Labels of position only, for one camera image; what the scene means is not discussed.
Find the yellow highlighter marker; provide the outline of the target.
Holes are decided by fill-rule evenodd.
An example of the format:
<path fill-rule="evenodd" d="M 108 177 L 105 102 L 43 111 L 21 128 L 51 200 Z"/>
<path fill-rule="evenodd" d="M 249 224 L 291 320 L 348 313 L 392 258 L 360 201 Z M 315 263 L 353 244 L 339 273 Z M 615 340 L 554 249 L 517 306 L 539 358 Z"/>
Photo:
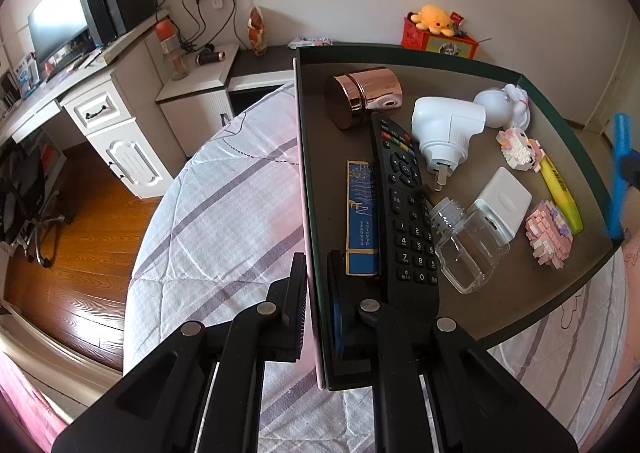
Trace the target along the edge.
<path fill-rule="evenodd" d="M 563 177 L 560 175 L 558 169 L 555 168 L 553 162 L 548 156 L 540 161 L 539 173 L 546 182 L 548 190 L 555 202 L 556 207 L 563 213 L 563 216 L 570 227 L 570 231 L 574 235 L 579 234 L 584 229 L 584 222 L 582 222 L 582 216 L 580 215 L 578 206 L 570 190 L 566 185 Z"/>

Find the black TV remote control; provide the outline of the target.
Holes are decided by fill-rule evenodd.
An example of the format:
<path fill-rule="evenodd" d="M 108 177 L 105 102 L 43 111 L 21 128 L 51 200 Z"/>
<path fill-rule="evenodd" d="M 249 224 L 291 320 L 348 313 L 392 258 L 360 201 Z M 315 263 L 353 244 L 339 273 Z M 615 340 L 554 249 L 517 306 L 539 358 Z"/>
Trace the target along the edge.
<path fill-rule="evenodd" d="M 439 311 L 438 261 L 418 156 L 388 117 L 370 120 L 380 274 L 388 303 L 425 322 Z"/>

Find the white square charger adapter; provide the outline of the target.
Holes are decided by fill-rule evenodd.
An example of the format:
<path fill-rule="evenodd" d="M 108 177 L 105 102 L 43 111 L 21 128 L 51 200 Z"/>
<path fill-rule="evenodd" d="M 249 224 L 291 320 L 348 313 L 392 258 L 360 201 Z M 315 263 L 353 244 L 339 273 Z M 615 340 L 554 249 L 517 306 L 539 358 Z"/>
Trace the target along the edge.
<path fill-rule="evenodd" d="M 500 167 L 471 205 L 471 211 L 481 213 L 496 227 L 496 231 L 507 241 L 518 234 L 533 195 L 518 179 Z"/>

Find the blue gold rectangular box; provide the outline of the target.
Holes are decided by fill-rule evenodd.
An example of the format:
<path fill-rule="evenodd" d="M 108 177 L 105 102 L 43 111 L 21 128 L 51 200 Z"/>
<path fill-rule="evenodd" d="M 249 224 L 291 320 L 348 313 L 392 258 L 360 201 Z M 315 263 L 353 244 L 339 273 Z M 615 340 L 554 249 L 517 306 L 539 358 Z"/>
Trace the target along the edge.
<path fill-rule="evenodd" d="M 378 229 L 370 162 L 346 161 L 346 265 L 353 277 L 378 274 Z"/>

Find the pink storage box green rim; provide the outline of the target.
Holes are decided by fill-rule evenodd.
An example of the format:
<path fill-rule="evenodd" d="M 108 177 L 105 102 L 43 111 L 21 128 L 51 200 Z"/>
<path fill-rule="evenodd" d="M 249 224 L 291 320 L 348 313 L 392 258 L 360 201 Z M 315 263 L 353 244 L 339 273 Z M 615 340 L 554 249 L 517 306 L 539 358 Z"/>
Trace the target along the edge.
<path fill-rule="evenodd" d="M 520 72 L 396 46 L 295 59 L 319 384 L 371 384 L 363 299 L 456 320 L 484 348 L 534 325 L 618 247 L 610 196 Z"/>

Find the pink white block cat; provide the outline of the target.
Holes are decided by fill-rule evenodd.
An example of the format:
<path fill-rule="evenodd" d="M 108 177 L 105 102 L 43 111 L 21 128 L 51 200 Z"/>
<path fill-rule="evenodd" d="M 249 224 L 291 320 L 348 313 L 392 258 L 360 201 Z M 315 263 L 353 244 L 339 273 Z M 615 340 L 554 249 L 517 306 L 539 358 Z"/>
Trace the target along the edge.
<path fill-rule="evenodd" d="M 541 169 L 541 161 L 546 156 L 539 142 L 530 139 L 517 127 L 501 130 L 496 135 L 501 154 L 511 169 L 516 171 L 535 171 Z"/>

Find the white dog figurine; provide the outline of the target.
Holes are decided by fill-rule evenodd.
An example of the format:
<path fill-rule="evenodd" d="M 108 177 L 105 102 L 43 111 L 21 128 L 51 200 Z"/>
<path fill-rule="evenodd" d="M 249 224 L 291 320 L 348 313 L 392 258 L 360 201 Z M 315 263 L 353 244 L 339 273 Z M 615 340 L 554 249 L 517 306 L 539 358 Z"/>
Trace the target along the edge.
<path fill-rule="evenodd" d="M 518 128 L 525 131 L 530 123 L 527 92 L 513 83 L 502 89 L 480 91 L 473 100 L 484 107 L 486 126 L 491 129 Z"/>

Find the clear glass refill bottle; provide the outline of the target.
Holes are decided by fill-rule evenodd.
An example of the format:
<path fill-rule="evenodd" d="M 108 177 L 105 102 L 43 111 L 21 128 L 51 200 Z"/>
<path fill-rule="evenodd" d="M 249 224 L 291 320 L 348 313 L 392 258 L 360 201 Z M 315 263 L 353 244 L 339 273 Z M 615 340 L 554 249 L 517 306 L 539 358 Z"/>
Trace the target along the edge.
<path fill-rule="evenodd" d="M 462 295 L 479 291 L 503 262 L 510 243 L 480 210 L 465 210 L 449 197 L 431 209 L 430 217 L 442 274 Z"/>

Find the white striped bed sheet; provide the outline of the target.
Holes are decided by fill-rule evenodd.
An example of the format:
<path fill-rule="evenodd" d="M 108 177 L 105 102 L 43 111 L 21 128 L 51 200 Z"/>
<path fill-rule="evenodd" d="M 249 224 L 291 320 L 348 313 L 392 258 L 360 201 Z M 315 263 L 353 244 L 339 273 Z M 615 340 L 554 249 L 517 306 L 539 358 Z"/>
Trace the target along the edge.
<path fill-rule="evenodd" d="M 143 236 L 128 286 L 124 366 L 179 325 L 232 319 L 266 297 L 305 247 L 292 86 L 273 91 L 182 168 Z M 578 293 L 492 356 L 587 450 L 639 379 L 639 237 Z M 317 385 L 314 357 L 269 364 L 264 452 L 370 452 L 371 391 Z"/>

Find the red toy storage box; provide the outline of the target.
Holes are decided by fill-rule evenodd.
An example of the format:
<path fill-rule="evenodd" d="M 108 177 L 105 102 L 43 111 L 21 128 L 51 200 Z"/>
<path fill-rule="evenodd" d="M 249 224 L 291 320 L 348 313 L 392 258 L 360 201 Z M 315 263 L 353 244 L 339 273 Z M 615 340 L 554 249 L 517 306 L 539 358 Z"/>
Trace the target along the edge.
<path fill-rule="evenodd" d="M 429 31 L 417 28 L 416 24 L 407 16 L 404 18 L 404 30 L 400 45 L 409 50 L 433 52 L 473 60 L 480 44 L 469 36 L 433 35 Z"/>

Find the orange octopus plush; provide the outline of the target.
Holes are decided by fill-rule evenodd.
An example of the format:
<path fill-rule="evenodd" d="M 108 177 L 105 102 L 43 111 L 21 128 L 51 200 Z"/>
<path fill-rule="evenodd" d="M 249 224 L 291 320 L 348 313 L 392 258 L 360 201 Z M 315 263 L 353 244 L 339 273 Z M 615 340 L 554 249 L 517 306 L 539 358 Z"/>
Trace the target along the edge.
<path fill-rule="evenodd" d="M 456 35 L 454 21 L 444 9 L 436 5 L 424 5 L 419 12 L 410 13 L 409 20 L 419 30 L 428 31 L 432 35 L 445 37 L 454 37 Z"/>

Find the rose gold cylindrical jar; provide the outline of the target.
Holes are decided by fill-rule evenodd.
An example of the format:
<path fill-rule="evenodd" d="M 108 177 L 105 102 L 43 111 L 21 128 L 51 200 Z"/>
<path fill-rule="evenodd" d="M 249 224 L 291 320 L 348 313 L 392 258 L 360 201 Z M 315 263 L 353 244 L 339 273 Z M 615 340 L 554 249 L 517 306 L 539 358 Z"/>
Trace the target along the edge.
<path fill-rule="evenodd" d="M 328 115 L 341 130 L 360 126 L 372 112 L 400 109 L 404 101 L 400 81 L 387 67 L 330 76 L 323 91 Z"/>

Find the white desk with drawers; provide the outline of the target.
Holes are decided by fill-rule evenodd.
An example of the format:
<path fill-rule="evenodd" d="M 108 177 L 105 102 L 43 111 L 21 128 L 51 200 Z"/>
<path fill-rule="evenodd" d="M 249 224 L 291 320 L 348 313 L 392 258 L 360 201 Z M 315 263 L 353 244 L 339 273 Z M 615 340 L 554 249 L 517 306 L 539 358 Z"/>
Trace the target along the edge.
<path fill-rule="evenodd" d="M 156 101 L 168 72 L 154 27 L 168 16 L 160 10 L 91 64 L 43 83 L 1 121 L 1 141 L 21 142 L 64 112 L 132 194 L 163 196 L 186 163 Z"/>

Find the orange snack bag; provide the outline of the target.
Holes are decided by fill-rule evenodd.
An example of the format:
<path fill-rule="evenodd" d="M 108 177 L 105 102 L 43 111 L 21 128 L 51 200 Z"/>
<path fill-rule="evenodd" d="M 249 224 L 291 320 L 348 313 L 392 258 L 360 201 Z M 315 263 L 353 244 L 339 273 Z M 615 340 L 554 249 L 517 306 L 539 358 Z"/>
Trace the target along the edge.
<path fill-rule="evenodd" d="M 247 20 L 247 37 L 256 56 L 262 56 L 266 53 L 266 24 L 262 11 L 257 5 L 250 10 L 250 16 Z"/>

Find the computer monitor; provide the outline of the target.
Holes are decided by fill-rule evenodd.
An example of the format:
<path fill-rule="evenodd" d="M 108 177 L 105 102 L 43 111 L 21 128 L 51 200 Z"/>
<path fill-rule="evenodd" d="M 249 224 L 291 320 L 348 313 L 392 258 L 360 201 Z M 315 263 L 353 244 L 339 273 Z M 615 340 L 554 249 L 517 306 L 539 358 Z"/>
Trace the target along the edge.
<path fill-rule="evenodd" d="M 70 49 L 62 56 L 62 65 L 94 49 L 80 0 L 40 0 L 27 21 L 40 79 L 51 74 L 47 64 L 62 49 Z"/>

